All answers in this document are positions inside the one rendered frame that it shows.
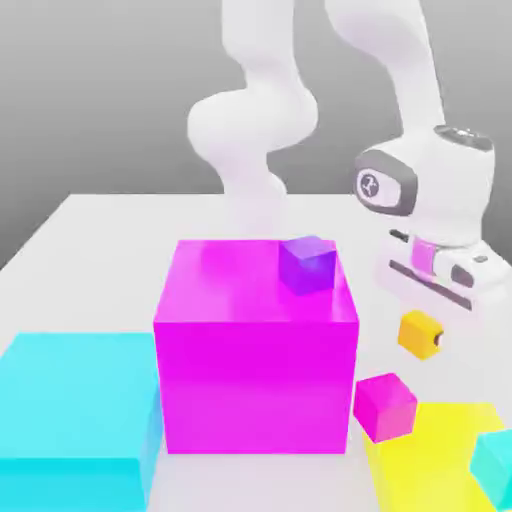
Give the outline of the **large magenta box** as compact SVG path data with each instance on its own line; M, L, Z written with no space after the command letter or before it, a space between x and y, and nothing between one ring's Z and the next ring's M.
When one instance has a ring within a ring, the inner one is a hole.
M154 317L172 454L341 454L359 318L334 287L296 295L280 240L182 240Z

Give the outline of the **small pink cube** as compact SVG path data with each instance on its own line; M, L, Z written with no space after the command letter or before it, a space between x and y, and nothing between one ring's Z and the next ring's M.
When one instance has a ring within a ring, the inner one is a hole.
M359 380L355 386L353 415L373 443L413 431L418 400L395 374Z

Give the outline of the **large yellow box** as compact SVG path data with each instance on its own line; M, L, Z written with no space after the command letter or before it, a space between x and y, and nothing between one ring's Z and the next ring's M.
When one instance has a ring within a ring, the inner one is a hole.
M379 512L497 512L470 472L477 437L504 423L490 403L421 403L411 434L362 435Z

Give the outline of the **small orange cube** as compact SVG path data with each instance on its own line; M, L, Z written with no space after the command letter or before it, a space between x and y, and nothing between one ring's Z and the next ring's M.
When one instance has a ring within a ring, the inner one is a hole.
M398 344L420 360L426 360L440 351L443 326L428 314L413 310L400 321Z

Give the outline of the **small teal cube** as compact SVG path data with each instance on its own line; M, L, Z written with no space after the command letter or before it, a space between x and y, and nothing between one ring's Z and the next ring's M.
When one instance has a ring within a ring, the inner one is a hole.
M470 472L496 510L512 510L512 429L478 436Z

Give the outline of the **small purple cube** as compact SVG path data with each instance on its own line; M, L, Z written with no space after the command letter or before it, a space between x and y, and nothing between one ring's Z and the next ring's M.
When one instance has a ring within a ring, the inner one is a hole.
M278 274L296 295L307 295L334 287L336 245L316 235L279 243Z

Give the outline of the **large cyan box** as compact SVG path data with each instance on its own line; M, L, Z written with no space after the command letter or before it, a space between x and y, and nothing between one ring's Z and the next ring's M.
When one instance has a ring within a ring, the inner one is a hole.
M163 433L149 333L21 333L0 356L0 512L147 512Z

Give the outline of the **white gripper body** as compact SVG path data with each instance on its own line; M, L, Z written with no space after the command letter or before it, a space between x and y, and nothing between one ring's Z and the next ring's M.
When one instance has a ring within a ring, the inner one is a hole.
M507 289L475 300L469 310L458 299L448 298L445 293L392 269L386 256L375 262L375 281L396 297L405 310L422 310L440 322L501 322L507 318Z

